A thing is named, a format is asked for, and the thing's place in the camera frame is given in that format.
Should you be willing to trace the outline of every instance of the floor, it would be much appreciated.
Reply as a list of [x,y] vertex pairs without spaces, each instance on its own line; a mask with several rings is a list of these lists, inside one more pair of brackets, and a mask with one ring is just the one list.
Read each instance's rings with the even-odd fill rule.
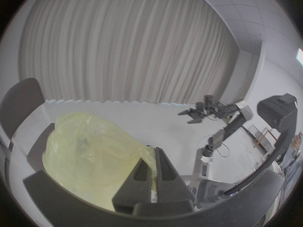
[[[212,116],[199,124],[187,124],[191,118],[187,115],[178,116],[178,113],[193,106],[174,103],[47,101],[21,124],[15,135],[9,166],[13,195],[38,225],[50,226],[23,185],[22,180],[34,173],[26,161],[26,155],[40,131],[54,123],[58,115],[73,111],[96,114],[117,124],[142,144],[162,148],[180,175],[191,175],[197,149],[204,147],[209,137],[226,126],[222,120]],[[218,150],[226,157],[220,156],[218,151],[213,155],[213,177],[221,182],[238,182],[253,172],[255,163],[261,160],[262,155],[253,148],[252,139],[243,129],[237,130],[224,144],[226,147],[221,146]]]

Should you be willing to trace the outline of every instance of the yellow plastic bag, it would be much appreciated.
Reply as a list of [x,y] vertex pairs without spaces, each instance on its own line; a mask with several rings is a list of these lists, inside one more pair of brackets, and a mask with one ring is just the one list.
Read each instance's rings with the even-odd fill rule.
[[42,161],[46,172],[80,198],[113,210],[112,197],[140,157],[157,176],[155,152],[123,129],[90,113],[58,117]]

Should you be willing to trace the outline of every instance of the ventilation grille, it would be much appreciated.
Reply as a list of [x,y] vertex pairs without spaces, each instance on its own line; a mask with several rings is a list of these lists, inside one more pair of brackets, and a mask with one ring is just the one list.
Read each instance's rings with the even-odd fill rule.
[[217,187],[218,187],[217,185],[210,185],[208,187],[206,198],[209,202],[213,202],[213,203],[216,202],[215,199],[214,199],[214,193],[215,193]]

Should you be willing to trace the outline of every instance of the curtain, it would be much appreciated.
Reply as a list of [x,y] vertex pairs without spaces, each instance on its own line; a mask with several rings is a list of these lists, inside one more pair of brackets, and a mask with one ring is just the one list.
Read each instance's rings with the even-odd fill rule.
[[238,51],[204,0],[37,0],[19,76],[49,100],[194,103],[220,98]]

